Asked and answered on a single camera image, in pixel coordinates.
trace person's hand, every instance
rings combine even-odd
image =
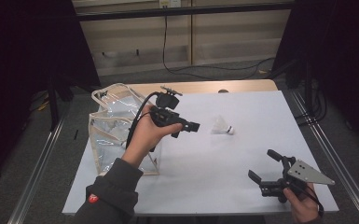
[[[313,190],[312,183],[308,183],[308,186]],[[306,189],[310,195],[316,196],[312,190],[309,188]],[[283,194],[286,196],[287,200],[292,206],[292,217],[295,223],[308,222],[316,219],[319,216],[318,204],[311,198],[303,194],[297,197],[296,194],[290,190],[290,188],[284,189]]]
[[[139,167],[147,152],[159,143],[167,134],[177,133],[182,130],[181,123],[175,123],[166,127],[158,127],[149,114],[152,105],[146,105],[142,110],[144,116],[139,119],[132,136],[130,145],[127,147],[122,160],[134,167]]]

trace white table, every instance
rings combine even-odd
[[[290,211],[289,203],[262,197],[248,176],[282,177],[282,164],[267,155],[274,149],[319,170],[280,91],[194,93],[179,97],[181,118],[200,123],[197,133],[163,138],[160,175],[143,176],[137,186],[138,216],[266,215]],[[236,130],[211,134],[217,115]],[[62,212],[73,215],[85,200],[85,187],[97,175],[90,143]],[[326,212],[338,211],[327,186],[315,185]]]

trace gray floor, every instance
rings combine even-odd
[[[244,67],[250,64],[254,63],[225,63],[219,65],[233,68]],[[268,71],[271,65],[272,61],[263,63],[259,70]],[[211,68],[193,68],[186,72],[215,79],[242,79],[253,74],[253,70],[228,71]],[[256,73],[252,78],[262,78],[264,76],[263,74]],[[204,79],[189,75],[174,75],[165,70],[126,74],[124,76],[101,77],[103,86],[108,86],[115,82],[151,83],[197,80]],[[283,77],[278,78],[276,84],[283,91],[294,115],[300,114],[294,104],[290,91],[284,85]],[[48,166],[43,173],[23,223],[71,222],[71,217],[63,215],[61,211],[72,181],[75,178],[76,170],[88,139],[88,114],[97,109],[97,105],[90,99],[89,94],[77,89],[74,89],[74,93],[76,95],[73,102],[70,103],[68,117],[63,124],[61,134],[48,160]],[[359,185],[359,134],[348,129],[345,121],[345,118],[334,107],[334,104],[329,102],[327,116],[320,122],[320,125],[352,177]],[[20,198],[41,150],[46,143],[49,135],[49,123],[48,108],[42,111],[35,111],[29,118],[26,129],[16,147],[7,158],[5,166],[2,168],[2,177],[0,178],[0,223],[7,223],[9,221],[16,202]],[[331,178],[338,180],[336,186],[330,189],[340,211],[334,214],[325,214],[325,223],[359,223],[357,208],[348,196],[346,189],[340,184],[338,176],[330,162],[326,159],[311,129],[308,126],[303,126],[300,130],[303,132],[321,170]],[[204,222],[201,222],[199,219],[192,220],[195,223],[206,223],[205,221],[217,219],[210,218],[203,220]],[[152,223],[184,223],[183,220],[181,221],[178,218],[154,219],[151,221]],[[249,217],[220,217],[217,221],[218,223],[256,223],[254,220],[249,220]],[[265,222],[268,224],[291,223],[291,217],[290,214],[268,215],[265,216]]]

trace small white object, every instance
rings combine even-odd
[[[231,125],[228,125],[222,116],[219,115],[214,121],[212,133],[234,134],[234,128]]]

